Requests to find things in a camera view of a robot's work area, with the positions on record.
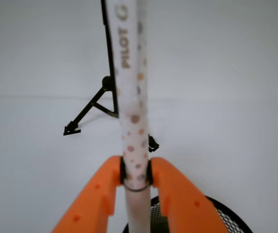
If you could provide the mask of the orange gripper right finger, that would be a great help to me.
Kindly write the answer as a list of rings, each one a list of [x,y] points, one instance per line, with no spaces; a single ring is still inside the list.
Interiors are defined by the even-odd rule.
[[[226,233],[214,205],[174,165],[161,157],[150,160],[153,187],[158,189],[162,216],[171,233]]]

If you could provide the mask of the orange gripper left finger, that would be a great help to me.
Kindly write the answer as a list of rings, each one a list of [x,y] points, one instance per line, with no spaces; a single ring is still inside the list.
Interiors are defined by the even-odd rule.
[[[114,214],[121,156],[112,156],[93,175],[52,230],[53,233],[105,233]]]

